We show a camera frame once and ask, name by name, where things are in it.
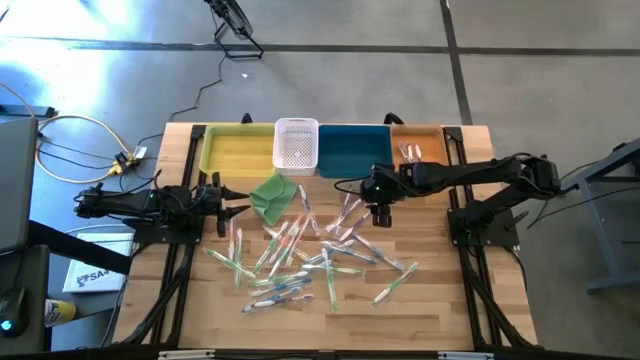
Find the white basket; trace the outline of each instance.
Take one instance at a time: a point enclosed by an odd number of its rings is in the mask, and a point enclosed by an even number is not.
[[[285,176],[312,176],[318,165],[318,121],[284,118],[276,121],[273,166]]]

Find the yellow cable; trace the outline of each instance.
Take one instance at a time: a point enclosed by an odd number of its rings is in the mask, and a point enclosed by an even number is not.
[[[111,130],[105,123],[103,123],[100,120],[96,120],[94,118],[90,118],[87,116],[81,116],[81,115],[58,115],[58,116],[54,116],[52,118],[46,119],[41,121],[38,124],[38,130],[42,131],[42,129],[44,129],[45,126],[47,126],[49,123],[56,121],[56,120],[60,120],[60,119],[83,119],[83,120],[88,120],[91,121],[93,123],[96,123],[100,126],[102,126],[103,128],[105,128],[118,142],[118,144],[120,144],[120,147],[122,147],[122,149],[124,150],[124,152],[127,154],[127,158],[131,159],[132,158],[132,154],[131,152],[127,149],[127,147],[124,145],[124,143],[122,142],[122,140],[120,140],[120,138],[118,137],[118,135],[116,135],[116,133],[113,132],[113,130]],[[40,152],[38,151],[40,149],[40,144],[36,145],[36,163],[38,164],[38,166],[40,166],[40,168],[47,173],[48,175],[50,175],[51,177],[61,180],[61,181],[65,181],[65,182],[69,182],[69,183],[73,183],[73,184],[90,184],[90,183],[94,183],[94,182],[98,182],[98,181],[102,181],[106,178],[108,178],[111,175],[116,174],[117,168],[119,167],[119,165],[114,165],[114,167],[112,167],[111,169],[109,169],[109,171],[104,174],[103,176],[97,178],[97,179],[91,179],[91,180],[73,180],[73,179],[66,179],[63,177],[60,177],[58,175],[53,174],[51,171],[49,171],[47,168],[44,167],[44,165],[42,164],[42,161],[40,161]]]
[[[13,95],[15,95],[18,99],[20,99],[20,101],[22,101],[22,103],[24,104],[24,106],[27,108],[27,111],[29,112],[29,114],[31,115],[31,117],[35,118],[36,116],[33,113],[33,110],[31,110],[31,107],[29,106],[29,104],[22,98],[22,96],[18,95],[18,93],[16,93],[15,91],[13,91],[12,89],[10,89],[7,85],[0,83],[0,87],[3,87],[5,89],[7,89],[7,91],[9,91],[10,93],[12,93]],[[41,131],[42,129],[44,129],[45,126],[47,126],[47,124],[49,124],[52,121],[56,121],[56,120],[60,120],[60,119],[67,119],[67,118],[73,118],[73,119],[84,119],[84,120],[88,120],[91,122],[94,122],[100,126],[102,126],[103,128],[107,129],[107,131],[116,139],[116,141],[118,142],[118,144],[120,144],[120,147],[122,147],[122,149],[124,150],[124,152],[127,154],[127,158],[129,160],[131,160],[133,158],[133,154],[131,154],[131,152],[127,149],[126,146],[124,146],[124,144],[122,143],[122,140],[120,140],[120,138],[118,137],[118,135],[116,135],[116,133],[113,132],[113,130],[111,130],[105,123],[103,123],[100,120],[96,120],[87,116],[80,116],[80,115],[58,115],[58,116],[54,116],[52,118],[46,119],[41,121],[38,124],[38,130]],[[51,177],[61,180],[61,181],[66,181],[66,182],[70,182],[73,184],[90,184],[90,183],[94,183],[94,182],[98,182],[98,181],[102,181],[106,178],[108,178],[111,175],[114,174],[118,174],[120,172],[122,172],[122,168],[120,167],[120,165],[115,164],[111,169],[109,169],[109,171],[102,177],[99,177],[97,179],[92,179],[92,180],[72,180],[72,179],[65,179],[63,177],[60,177],[58,175],[53,174],[51,171],[49,171],[47,168],[44,167],[44,165],[42,165],[42,162],[40,161],[40,152],[38,151],[40,150],[40,144],[36,145],[36,163],[38,164],[38,166],[40,166],[40,168],[47,174],[49,174]]]

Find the green cloth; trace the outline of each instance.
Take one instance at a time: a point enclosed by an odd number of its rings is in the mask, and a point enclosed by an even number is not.
[[[275,174],[249,193],[253,210],[273,226],[289,206],[298,187],[286,177]]]

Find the wooden tabletop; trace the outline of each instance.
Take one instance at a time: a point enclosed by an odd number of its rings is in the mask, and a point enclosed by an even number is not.
[[[192,123],[167,124],[157,169],[162,169],[161,184],[180,184],[189,144]],[[464,144],[469,162],[493,157],[489,131],[485,126],[463,126]],[[197,165],[192,185],[196,184]],[[249,193],[264,178],[225,178],[224,185],[234,191]],[[334,179],[319,176],[291,178],[305,184],[308,197],[321,227],[339,213],[343,194],[333,189]],[[477,199],[491,196],[499,184],[474,187]],[[237,205],[247,200],[233,202]],[[393,227],[374,228],[370,221],[358,231],[375,246],[399,258],[407,266],[413,262],[420,269],[400,285],[388,300],[372,307],[371,300],[400,273],[386,263],[368,265],[347,256],[335,256],[340,266],[366,269],[364,276],[336,275],[338,311],[331,312],[326,273],[313,273],[310,286],[302,293],[312,293],[308,304],[292,304],[242,315],[240,310],[250,300],[247,278],[235,289],[233,273],[219,261],[206,255],[206,246],[227,253],[226,239],[219,239],[215,219],[208,218],[202,243],[195,253],[182,322],[181,348],[241,349],[336,349],[336,350],[470,350],[469,318],[462,286],[457,250],[450,244],[445,212],[449,207],[446,192],[427,198],[409,199],[392,205]],[[345,221],[351,226],[366,209],[354,211]],[[296,194],[283,218],[291,221],[303,208]],[[261,218],[252,210],[238,215],[243,229],[243,264],[252,268],[266,248],[268,237]],[[300,248],[315,255],[319,240],[311,227],[303,236]],[[369,253],[361,244],[357,250]],[[118,317],[114,340],[129,335],[158,297],[167,246],[153,245],[133,261],[129,282]],[[522,274],[513,257],[501,248],[486,248],[494,297],[520,333],[536,343],[533,322]],[[176,263],[180,263],[182,254]],[[300,260],[281,273],[299,270]],[[173,316],[168,306],[165,334]],[[483,334],[489,339],[486,311],[478,298]]]

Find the yellow bin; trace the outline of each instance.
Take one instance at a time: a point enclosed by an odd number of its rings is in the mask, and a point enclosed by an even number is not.
[[[216,123],[207,125],[200,170],[224,177],[273,175],[274,124]]]

